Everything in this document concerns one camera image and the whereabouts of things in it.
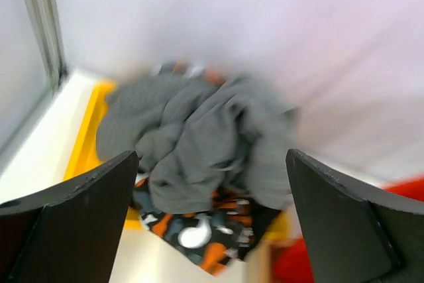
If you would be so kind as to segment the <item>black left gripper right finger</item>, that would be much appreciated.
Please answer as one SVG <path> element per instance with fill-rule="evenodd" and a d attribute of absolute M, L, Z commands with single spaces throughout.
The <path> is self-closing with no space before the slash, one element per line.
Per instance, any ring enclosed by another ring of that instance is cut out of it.
<path fill-rule="evenodd" d="M 422 282 L 423 202 L 290 149 L 286 166 L 315 282 Z"/>

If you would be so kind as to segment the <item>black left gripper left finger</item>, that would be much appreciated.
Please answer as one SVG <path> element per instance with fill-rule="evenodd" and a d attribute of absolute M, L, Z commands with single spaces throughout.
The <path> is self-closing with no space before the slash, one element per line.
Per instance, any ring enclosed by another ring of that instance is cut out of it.
<path fill-rule="evenodd" d="M 135 152 L 1 204 L 2 282 L 108 282 L 138 167 Z"/>

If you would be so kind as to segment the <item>orange camouflage shorts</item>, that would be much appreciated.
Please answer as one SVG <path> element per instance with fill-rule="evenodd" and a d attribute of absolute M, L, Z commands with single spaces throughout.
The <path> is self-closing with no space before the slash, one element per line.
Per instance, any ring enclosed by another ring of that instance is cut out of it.
<path fill-rule="evenodd" d="M 158 74 L 199 76 L 215 84 L 229 80 L 215 72 L 179 63 L 161 65 L 152 76 Z M 265 207 L 221 186 L 213 192 L 207 211 L 166 213 L 153 204 L 147 174 L 136 185 L 132 198 L 147 230 L 212 275 L 220 273 L 230 261 L 244 258 L 284 210 Z"/>

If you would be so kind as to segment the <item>grey shorts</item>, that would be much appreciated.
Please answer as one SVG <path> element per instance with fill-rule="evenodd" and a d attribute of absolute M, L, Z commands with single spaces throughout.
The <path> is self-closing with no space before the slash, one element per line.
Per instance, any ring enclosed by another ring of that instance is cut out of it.
<path fill-rule="evenodd" d="M 117 87 L 105 101 L 97 155 L 135 151 L 160 211 L 207 211 L 221 186 L 271 209 L 292 203 L 284 156 L 295 110 L 260 82 L 158 74 Z"/>

